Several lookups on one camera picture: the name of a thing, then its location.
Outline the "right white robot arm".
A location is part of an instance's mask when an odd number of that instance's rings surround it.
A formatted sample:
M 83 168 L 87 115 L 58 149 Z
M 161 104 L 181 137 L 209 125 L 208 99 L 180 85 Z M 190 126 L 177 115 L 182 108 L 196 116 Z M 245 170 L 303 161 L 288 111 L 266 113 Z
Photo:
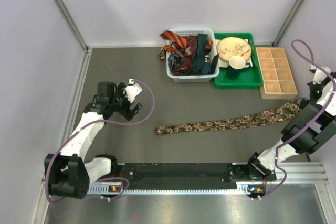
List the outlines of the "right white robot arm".
M 326 78 L 321 84 L 309 83 L 310 100 L 302 103 L 301 112 L 281 131 L 282 138 L 272 147 L 255 153 L 245 166 L 252 180 L 264 179 L 275 164 L 302 153 L 312 154 L 335 135 L 335 95 L 333 81 Z

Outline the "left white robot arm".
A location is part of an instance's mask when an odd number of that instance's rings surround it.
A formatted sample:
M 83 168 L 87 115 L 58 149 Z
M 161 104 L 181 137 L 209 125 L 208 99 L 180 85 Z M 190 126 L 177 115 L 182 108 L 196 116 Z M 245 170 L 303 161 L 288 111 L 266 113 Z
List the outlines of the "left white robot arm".
M 138 114 L 142 105 L 134 102 L 141 92 L 141 86 L 133 79 L 127 84 L 98 83 L 97 93 L 85 106 L 69 139 L 56 153 L 48 154 L 44 160 L 45 193 L 49 201 L 52 196 L 83 199 L 90 185 L 99 178 L 117 178 L 119 168 L 114 156 L 98 155 L 88 163 L 85 163 L 85 157 L 95 137 L 113 113 L 119 113 L 127 121 Z

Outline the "brown floral tie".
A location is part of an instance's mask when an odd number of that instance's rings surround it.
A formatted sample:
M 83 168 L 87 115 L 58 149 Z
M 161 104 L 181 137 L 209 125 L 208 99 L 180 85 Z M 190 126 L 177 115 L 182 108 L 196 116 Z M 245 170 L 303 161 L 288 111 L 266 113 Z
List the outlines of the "brown floral tie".
M 184 123 L 178 125 L 162 125 L 155 128 L 155 133 L 156 135 L 166 135 L 183 132 L 240 130 L 267 126 L 294 119 L 308 103 L 309 100 L 307 98 L 298 98 L 274 109 L 236 118 Z

